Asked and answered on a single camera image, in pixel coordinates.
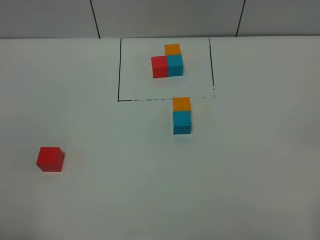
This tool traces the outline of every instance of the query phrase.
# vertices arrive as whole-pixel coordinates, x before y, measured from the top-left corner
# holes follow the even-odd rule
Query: stacked blocks
[[[173,134],[191,133],[191,105],[190,97],[173,98]]]
[[[59,147],[41,147],[36,164],[43,172],[61,172],[64,159]]]
[[[165,56],[152,56],[153,78],[166,78],[182,76],[184,74],[184,63],[182,60],[179,44],[168,44],[164,46]]]

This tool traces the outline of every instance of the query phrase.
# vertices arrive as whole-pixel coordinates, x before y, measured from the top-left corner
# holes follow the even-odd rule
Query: gray wall
[[[97,38],[89,0],[0,0],[0,38]]]
[[[320,35],[320,0],[246,0],[238,36]]]
[[[92,0],[101,37],[235,36],[244,0]]]

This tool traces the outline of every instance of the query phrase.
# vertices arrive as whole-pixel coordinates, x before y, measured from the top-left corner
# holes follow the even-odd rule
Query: block arrangement
[[[184,63],[182,60],[179,44],[164,45],[165,56],[152,56],[153,78],[166,78],[182,76],[184,74]]]
[[[64,159],[60,147],[41,147],[36,164],[43,172],[61,172]]]
[[[190,134],[191,121],[191,104],[190,97],[173,98],[173,134]]]

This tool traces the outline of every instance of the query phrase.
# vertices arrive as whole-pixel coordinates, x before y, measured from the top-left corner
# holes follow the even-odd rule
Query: cyan cube
[[[174,111],[173,112],[173,134],[190,134],[191,133],[191,112]]]
[[[184,63],[182,61],[182,55],[167,55],[168,62],[168,76],[182,76],[184,74]]]

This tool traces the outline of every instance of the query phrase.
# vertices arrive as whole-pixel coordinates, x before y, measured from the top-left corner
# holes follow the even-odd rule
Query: red cube
[[[61,172],[64,159],[60,147],[41,147],[36,164],[43,172]]]
[[[152,56],[151,63],[154,79],[166,78],[169,76],[167,56]]]

